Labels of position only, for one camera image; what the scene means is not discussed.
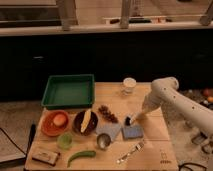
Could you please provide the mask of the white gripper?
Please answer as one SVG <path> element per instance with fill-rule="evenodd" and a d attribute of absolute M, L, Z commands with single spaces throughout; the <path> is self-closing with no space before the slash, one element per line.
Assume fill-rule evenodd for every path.
<path fill-rule="evenodd" d="M 162 100 L 153 92 L 147 94 L 142 103 L 142 109 L 135 115 L 136 119 L 158 109 L 162 104 Z"/>

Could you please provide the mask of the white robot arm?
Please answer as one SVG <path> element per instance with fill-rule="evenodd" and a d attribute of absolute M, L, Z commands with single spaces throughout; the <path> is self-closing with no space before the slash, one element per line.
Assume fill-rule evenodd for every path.
<path fill-rule="evenodd" d="M 163 102 L 171 104 L 186 119 L 197 126 L 207 137 L 213 137 L 213 111 L 180 94 L 179 82 L 175 77 L 155 79 L 151 82 L 151 92 L 145 96 L 142 111 L 135 115 L 156 110 Z"/>

